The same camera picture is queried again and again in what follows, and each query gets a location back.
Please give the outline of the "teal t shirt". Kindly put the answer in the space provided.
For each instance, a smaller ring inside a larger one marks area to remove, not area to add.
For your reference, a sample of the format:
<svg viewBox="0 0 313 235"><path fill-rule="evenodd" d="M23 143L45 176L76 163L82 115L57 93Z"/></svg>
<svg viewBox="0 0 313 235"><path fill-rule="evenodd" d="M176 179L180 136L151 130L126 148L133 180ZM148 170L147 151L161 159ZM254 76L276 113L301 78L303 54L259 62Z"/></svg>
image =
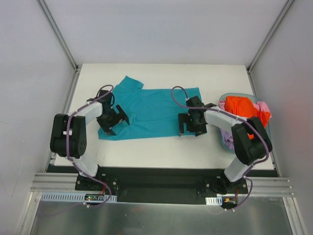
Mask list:
<svg viewBox="0 0 313 235"><path fill-rule="evenodd" d="M98 129L98 138L122 141L179 135L178 114L186 109L171 97L171 89L144 89L144 84L126 76L113 90L115 104L120 105L129 118L112 128L115 135Z"/></svg>

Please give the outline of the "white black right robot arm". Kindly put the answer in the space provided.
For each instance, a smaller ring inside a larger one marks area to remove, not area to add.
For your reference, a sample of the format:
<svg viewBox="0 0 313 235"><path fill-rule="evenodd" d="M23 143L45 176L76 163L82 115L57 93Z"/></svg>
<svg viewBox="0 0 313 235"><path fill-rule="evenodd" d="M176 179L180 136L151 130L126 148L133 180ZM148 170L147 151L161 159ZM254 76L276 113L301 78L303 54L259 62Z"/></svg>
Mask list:
<svg viewBox="0 0 313 235"><path fill-rule="evenodd" d="M272 143L258 117L245 118L211 103L204 105L198 96L188 98L186 107L187 113L178 114L180 136L185 132L206 134L210 124L231 133L233 138L235 157L221 176L210 183L213 192L233 192L254 165L269 158Z"/></svg>

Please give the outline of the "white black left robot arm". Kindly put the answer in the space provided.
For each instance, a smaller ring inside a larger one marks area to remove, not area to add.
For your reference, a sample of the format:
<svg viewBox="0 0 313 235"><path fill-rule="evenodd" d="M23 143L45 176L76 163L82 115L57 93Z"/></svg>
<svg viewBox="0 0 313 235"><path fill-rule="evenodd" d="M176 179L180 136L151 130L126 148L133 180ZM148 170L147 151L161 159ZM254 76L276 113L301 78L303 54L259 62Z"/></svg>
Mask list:
<svg viewBox="0 0 313 235"><path fill-rule="evenodd" d="M92 190L103 186L99 176L98 164L88 151L87 125L97 121L104 133L115 136L113 128L122 123L129 123L129 118L120 105L114 105L112 89L100 88L96 97L90 98L76 111L68 114L56 114L53 119L50 137L50 150L73 164Z"/></svg>

